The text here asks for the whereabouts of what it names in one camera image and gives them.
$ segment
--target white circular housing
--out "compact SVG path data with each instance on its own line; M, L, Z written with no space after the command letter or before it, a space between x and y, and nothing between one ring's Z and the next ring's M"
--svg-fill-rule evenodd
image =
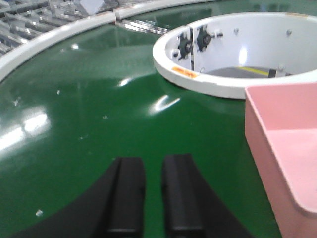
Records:
M317 17L238 13L179 27L157 40L154 63L167 80L190 90L245 99L251 85L317 81ZM220 77L232 67L267 68L274 78Z

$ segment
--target pink plastic bin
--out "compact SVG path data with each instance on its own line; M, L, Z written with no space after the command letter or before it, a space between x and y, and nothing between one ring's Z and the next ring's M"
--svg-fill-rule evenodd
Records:
M284 238L317 238L317 83L246 89L245 135Z

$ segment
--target green surface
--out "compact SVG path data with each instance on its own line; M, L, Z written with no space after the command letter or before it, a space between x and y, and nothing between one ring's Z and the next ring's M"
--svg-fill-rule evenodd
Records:
M251 11L254 4L240 0L195 7L217 7L221 14ZM184 24L187 9L155 11L139 19L156 15L159 24L172 22L174 28ZM164 237L161 163L166 154L187 152L251 233L280 237L244 137L244 101L166 81L153 66L157 38L103 26L36 55L1 83L0 237L57 212L117 156L143 158L144 237ZM39 209L41 217L36 216Z

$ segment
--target screw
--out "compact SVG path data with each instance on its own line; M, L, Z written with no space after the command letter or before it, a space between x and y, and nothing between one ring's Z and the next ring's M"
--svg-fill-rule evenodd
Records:
M176 57L178 57L178 55L179 55L178 51L174 51L174 52L173 52L173 57L176 58Z
M289 30L289 29L288 29L288 30L286 31L286 35L287 35L287 36L292 35L292 30Z
M281 64L279 64L279 66L278 66L277 69L278 69L278 71L283 72L284 69L285 69L285 65L283 65L283 64L281 63Z
M206 35L203 37L203 44L204 44L205 46L207 46L207 45L210 43L210 39L211 39L210 35L209 35L209 34L206 34Z

